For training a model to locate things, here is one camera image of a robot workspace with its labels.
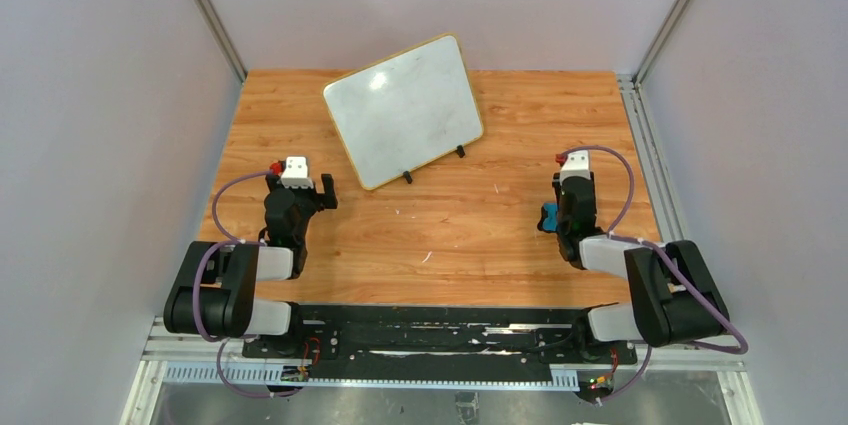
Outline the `blue black eraser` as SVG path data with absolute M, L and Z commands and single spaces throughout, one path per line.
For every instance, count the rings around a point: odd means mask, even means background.
M 546 202 L 541 206 L 540 219 L 537 223 L 539 232 L 554 234 L 558 228 L 558 205 L 554 202 Z

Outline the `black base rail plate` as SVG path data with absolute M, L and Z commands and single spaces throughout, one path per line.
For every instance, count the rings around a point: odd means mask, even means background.
M 257 339 L 251 359 L 304 360 L 313 380 L 470 385 L 552 382 L 556 365 L 610 372 L 637 363 L 626 342 L 585 345 L 577 308 L 307 304 L 308 344 L 282 356 Z

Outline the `yellow framed whiteboard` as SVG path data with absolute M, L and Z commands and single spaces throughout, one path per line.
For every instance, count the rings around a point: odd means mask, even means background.
M 322 98 L 360 186 L 374 190 L 484 134 L 460 41 L 445 33 L 329 82 Z

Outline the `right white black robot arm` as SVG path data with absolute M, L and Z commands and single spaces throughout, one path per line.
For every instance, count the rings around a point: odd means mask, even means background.
M 592 173 L 558 172 L 552 187 L 557 200 L 544 205 L 538 227 L 555 234 L 563 259 L 578 270 L 628 282 L 629 302 L 581 312 L 577 335 L 583 344 L 664 347 L 730 332 L 729 312 L 694 242 L 654 243 L 605 233 L 597 225 Z

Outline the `aluminium frame rails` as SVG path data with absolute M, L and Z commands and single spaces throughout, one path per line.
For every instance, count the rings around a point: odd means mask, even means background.
M 296 380 L 296 362 L 275 358 L 258 342 L 214 345 L 170 336 L 153 323 L 125 404 L 125 424 L 170 424 L 188 386 L 238 388 L 241 396 L 279 400 L 302 387 L 332 390 L 436 390 L 458 395 L 462 424 L 479 420 L 482 392 L 575 393 L 600 406 L 616 392 L 614 377 L 631 381 L 652 373 L 712 374 L 718 407 L 732 424 L 758 424 L 761 415 L 734 339 L 648 348 L 636 340 L 609 344 L 608 358 L 592 349 L 551 348 L 545 333 L 563 339 L 576 308 L 449 307 L 442 322 L 426 324 L 423 306 L 309 306 L 316 334 L 307 361 L 316 375 Z

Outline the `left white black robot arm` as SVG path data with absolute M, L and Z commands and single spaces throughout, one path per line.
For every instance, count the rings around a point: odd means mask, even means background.
M 335 180 L 322 175 L 323 189 L 317 191 L 270 172 L 264 177 L 269 192 L 263 202 L 265 227 L 257 239 L 230 237 L 188 246 L 164 305 L 168 332 L 208 342 L 251 337 L 282 356 L 308 344 L 299 305 L 260 299 L 256 286 L 300 277 L 311 219 L 338 206 Z

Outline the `aluminium corner post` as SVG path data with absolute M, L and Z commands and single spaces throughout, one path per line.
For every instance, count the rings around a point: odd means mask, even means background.
M 633 74 L 632 83 L 635 88 L 640 87 L 650 75 L 657 60 L 659 59 L 660 54 L 664 50 L 667 42 L 673 35 L 680 20 L 684 17 L 692 2 L 693 0 L 673 1 L 668 13 L 663 19 L 659 29 L 641 59 L 636 72 Z
M 248 69 L 237 51 L 213 1 L 194 0 L 194 2 L 234 76 L 243 84 L 247 79 Z

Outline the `right aluminium corner post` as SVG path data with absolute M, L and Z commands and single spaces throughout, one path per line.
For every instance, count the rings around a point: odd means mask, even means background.
M 636 72 L 633 74 L 632 83 L 635 88 L 640 87 L 650 75 L 657 60 L 659 59 L 660 54 L 664 50 L 667 42 L 673 35 L 680 20 L 684 17 L 692 2 L 693 0 L 673 1 L 668 13 L 663 19 L 659 29 L 641 59 Z

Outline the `left aluminium corner post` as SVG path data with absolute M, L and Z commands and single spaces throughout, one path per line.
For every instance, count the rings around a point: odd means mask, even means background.
M 243 84 L 247 79 L 248 69 L 237 51 L 213 1 L 194 0 L 194 2 L 234 76 Z

